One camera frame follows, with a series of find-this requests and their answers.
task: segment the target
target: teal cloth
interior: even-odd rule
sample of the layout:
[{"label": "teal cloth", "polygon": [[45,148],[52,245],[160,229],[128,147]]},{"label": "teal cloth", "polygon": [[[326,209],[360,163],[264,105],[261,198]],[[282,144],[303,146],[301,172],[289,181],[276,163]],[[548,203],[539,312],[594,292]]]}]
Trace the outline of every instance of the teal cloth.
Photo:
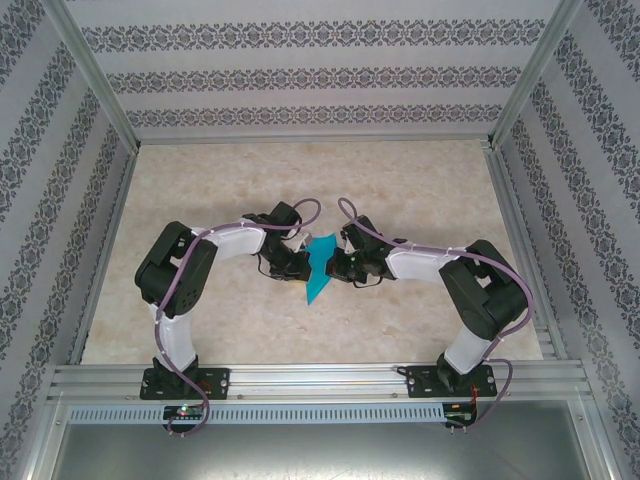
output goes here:
[{"label": "teal cloth", "polygon": [[336,236],[329,235],[314,238],[311,245],[305,249],[310,254],[309,265],[311,265],[311,278],[307,282],[307,305],[311,305],[331,280],[331,277],[324,272],[327,261],[333,256],[337,246]]}]

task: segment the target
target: robotic arm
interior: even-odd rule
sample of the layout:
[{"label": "robotic arm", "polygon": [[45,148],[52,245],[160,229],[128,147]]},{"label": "robotic arm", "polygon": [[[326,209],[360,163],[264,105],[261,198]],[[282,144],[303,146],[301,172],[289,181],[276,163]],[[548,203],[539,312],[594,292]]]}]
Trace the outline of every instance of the robotic arm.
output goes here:
[{"label": "robotic arm", "polygon": [[[376,231],[366,216],[359,216],[357,220]],[[526,296],[520,287],[509,275],[493,266],[447,253],[393,247],[353,223],[342,228],[341,236],[345,248],[336,248],[327,262],[327,275],[355,286],[366,283],[367,276],[372,275],[389,280],[424,280],[447,289],[464,324],[437,362],[438,378],[452,393],[464,385],[482,363],[487,348],[500,331],[527,307]],[[401,239],[394,241],[406,243]],[[486,240],[478,240],[459,250],[488,257],[511,268]]]},{"label": "robotic arm", "polygon": [[[287,226],[300,223],[293,207],[280,202],[269,214],[247,214],[239,222],[251,223],[216,231],[202,238],[186,265],[180,282],[160,319],[160,340],[174,365],[188,376],[195,375],[197,355],[191,341],[191,310],[200,299],[214,263],[237,255],[260,255],[269,265],[269,276],[277,280],[308,281],[311,275],[309,254],[291,248],[287,231],[265,230],[255,224]],[[149,304],[153,318],[189,245],[204,229],[191,229],[180,222],[168,224],[156,240],[135,275],[142,298]],[[178,383],[163,356],[154,358],[154,368],[167,380]]]}]

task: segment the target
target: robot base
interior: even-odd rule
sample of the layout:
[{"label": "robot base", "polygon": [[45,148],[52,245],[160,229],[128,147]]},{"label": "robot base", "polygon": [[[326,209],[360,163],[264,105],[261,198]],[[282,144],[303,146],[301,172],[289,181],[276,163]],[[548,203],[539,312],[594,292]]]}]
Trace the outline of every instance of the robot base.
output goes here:
[{"label": "robot base", "polygon": [[[147,368],[142,377],[142,400],[199,400],[198,392],[167,370],[156,358],[153,367]],[[226,400],[229,391],[228,368],[198,368],[198,358],[183,372],[207,394],[209,400]]]},{"label": "robot base", "polygon": [[490,365],[479,365],[468,375],[464,382],[450,392],[438,378],[438,366],[413,365],[398,367],[397,372],[407,378],[409,398],[452,398],[471,397],[476,387],[478,397],[495,397],[498,394],[493,368]]}]

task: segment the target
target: wall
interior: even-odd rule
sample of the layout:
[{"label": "wall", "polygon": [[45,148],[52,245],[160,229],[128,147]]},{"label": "wall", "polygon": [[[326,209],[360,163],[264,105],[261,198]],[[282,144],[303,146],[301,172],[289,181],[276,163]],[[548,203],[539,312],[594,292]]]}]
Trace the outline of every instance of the wall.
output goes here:
[{"label": "wall", "polygon": [[0,3],[0,479],[67,363],[129,154],[35,1]]},{"label": "wall", "polygon": [[640,478],[640,15],[587,1],[502,155],[569,353]]},{"label": "wall", "polygon": [[69,8],[143,140],[484,136],[558,0],[102,0]]}]

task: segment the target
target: beige floor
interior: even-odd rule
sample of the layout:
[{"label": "beige floor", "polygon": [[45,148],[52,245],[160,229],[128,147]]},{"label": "beige floor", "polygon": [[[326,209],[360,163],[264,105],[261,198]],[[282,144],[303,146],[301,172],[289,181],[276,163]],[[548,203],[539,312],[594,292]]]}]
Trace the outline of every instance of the beige floor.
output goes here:
[{"label": "beige floor", "polygon": [[[324,209],[311,230],[321,236],[345,223],[336,206],[343,195],[386,235],[436,246],[486,238],[513,264],[476,141],[145,146],[83,363],[150,363],[152,320],[133,276],[168,222],[214,226],[314,196]],[[194,312],[201,362],[434,361],[461,326],[443,287],[386,281],[355,290],[332,281],[309,307],[303,284],[265,278],[256,265],[237,257],[212,271]],[[542,358],[533,327],[495,355]]]}]

